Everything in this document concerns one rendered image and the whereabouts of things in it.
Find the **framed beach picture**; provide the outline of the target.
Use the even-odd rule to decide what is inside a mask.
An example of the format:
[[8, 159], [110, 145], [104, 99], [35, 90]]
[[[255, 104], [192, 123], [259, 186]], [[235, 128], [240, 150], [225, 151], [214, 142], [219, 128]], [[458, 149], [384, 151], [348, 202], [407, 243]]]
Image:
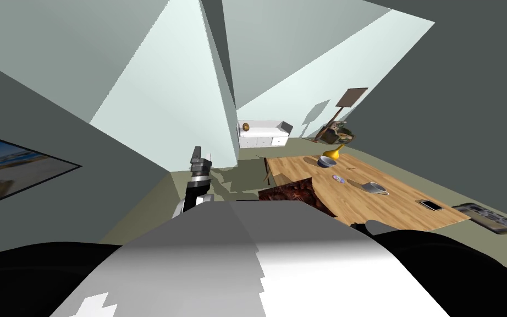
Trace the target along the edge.
[[0, 139], [0, 200], [81, 168]]

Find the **grey flat patterned object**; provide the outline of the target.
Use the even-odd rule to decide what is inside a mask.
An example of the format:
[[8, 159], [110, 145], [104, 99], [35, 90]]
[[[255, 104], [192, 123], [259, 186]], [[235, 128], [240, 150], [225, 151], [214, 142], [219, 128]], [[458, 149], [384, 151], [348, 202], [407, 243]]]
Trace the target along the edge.
[[496, 234], [507, 234], [507, 217], [476, 203], [464, 203], [453, 206], [467, 215], [472, 222]]

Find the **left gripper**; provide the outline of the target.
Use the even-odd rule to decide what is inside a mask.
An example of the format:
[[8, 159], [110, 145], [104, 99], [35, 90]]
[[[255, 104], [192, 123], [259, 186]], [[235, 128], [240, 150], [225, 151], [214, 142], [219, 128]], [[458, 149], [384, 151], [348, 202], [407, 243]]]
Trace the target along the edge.
[[212, 166], [211, 161], [211, 154], [205, 154], [203, 158], [201, 158], [201, 146], [195, 146], [190, 169], [192, 177], [208, 177]]

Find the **dark red-brown chair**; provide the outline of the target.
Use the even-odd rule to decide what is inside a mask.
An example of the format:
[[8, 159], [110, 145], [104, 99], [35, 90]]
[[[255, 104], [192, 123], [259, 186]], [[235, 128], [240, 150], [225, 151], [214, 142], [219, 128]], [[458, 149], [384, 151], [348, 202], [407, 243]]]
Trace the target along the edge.
[[337, 217], [317, 196], [311, 177], [260, 190], [258, 191], [258, 199], [264, 201], [302, 201], [330, 217]]

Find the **wooden table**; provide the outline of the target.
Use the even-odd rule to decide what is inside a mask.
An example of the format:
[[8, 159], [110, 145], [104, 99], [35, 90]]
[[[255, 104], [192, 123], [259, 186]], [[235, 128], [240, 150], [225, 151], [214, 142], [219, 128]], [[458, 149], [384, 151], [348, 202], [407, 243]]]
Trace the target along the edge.
[[[347, 225], [376, 220], [397, 229], [432, 231], [469, 220], [462, 212], [415, 189], [347, 154], [340, 154], [337, 164], [322, 168], [317, 156], [268, 158], [267, 167], [276, 185], [312, 178], [320, 200]], [[332, 178], [338, 175], [345, 183]], [[389, 195], [373, 194], [363, 190], [362, 184], [376, 182]], [[431, 200], [444, 209], [429, 210], [419, 200]]]

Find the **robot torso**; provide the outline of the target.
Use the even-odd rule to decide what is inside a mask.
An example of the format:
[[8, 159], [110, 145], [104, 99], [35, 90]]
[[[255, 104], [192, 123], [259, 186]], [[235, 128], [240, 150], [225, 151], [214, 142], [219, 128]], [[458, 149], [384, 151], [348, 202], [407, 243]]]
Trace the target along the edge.
[[371, 237], [297, 201], [203, 203], [122, 246], [50, 317], [449, 317]]

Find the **grey mug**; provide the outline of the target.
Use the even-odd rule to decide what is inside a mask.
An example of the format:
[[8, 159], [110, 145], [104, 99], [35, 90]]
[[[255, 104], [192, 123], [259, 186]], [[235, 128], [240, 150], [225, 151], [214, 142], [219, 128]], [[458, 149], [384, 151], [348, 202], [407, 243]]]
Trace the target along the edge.
[[363, 190], [373, 193], [373, 194], [389, 195], [389, 192], [387, 191], [387, 189], [384, 186], [382, 186], [376, 182], [368, 182], [368, 183], [362, 184], [361, 187], [363, 188]]

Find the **white sideboard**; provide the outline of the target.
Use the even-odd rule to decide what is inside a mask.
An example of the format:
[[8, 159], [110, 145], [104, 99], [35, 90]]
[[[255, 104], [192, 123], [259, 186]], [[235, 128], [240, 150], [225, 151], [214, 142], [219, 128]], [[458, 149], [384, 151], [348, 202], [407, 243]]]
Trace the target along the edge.
[[240, 149], [281, 147], [286, 144], [293, 126], [285, 121], [244, 120], [237, 123]]

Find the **yellow vase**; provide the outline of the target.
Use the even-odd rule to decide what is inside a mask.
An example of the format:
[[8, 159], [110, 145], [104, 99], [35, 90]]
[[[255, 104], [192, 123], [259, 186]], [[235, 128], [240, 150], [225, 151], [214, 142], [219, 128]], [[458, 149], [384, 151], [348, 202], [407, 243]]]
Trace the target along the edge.
[[341, 149], [343, 149], [343, 148], [344, 148], [344, 146], [345, 146], [345, 144], [340, 144], [340, 145], [338, 146], [338, 148], [336, 148], [336, 149], [334, 149], [334, 150], [328, 150], [328, 151], [325, 151], [325, 152], [322, 154], [322, 156], [327, 157], [327, 158], [329, 158], [329, 159], [331, 159], [331, 160], [334, 160], [334, 161], [335, 161], [335, 160], [337, 160], [337, 159], [339, 158], [339, 156], [340, 156], [340, 153], [339, 153], [339, 152], [340, 152], [340, 150], [341, 150]]

